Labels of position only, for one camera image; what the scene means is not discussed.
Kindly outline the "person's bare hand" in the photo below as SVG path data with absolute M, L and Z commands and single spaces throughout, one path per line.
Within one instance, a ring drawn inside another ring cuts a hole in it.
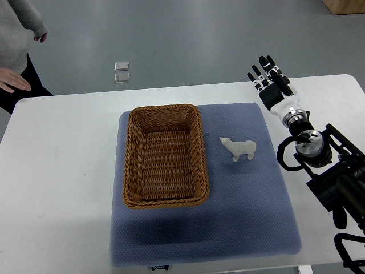
M 2 68 L 0 70 L 1 89 L 9 93 L 14 93 L 14 89 L 17 88 L 23 91 L 30 91 L 30 84 L 18 73 L 11 69 Z

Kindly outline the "person's far hand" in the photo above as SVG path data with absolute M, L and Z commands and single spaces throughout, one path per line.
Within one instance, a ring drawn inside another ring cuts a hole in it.
M 48 32 L 45 32 L 43 35 L 34 37 L 34 41 L 43 43 L 47 39 Z

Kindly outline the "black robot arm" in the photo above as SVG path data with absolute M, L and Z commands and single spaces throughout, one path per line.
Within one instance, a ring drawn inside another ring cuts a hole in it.
M 339 229 L 350 215 L 364 230 L 364 153 L 331 124 L 314 130 L 310 113 L 291 108 L 283 123 L 291 133 L 278 147 L 277 160 L 288 171 L 305 170 L 307 186 Z

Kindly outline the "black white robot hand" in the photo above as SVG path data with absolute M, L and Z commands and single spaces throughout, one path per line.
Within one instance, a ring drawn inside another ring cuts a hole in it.
M 252 66 L 253 72 L 247 73 L 249 80 L 264 106 L 273 114 L 280 118 L 287 127 L 290 120 L 299 120 L 306 117 L 306 111 L 299 105 L 299 95 L 276 65 L 271 56 L 259 57 L 259 64 L 263 71 L 256 65 Z

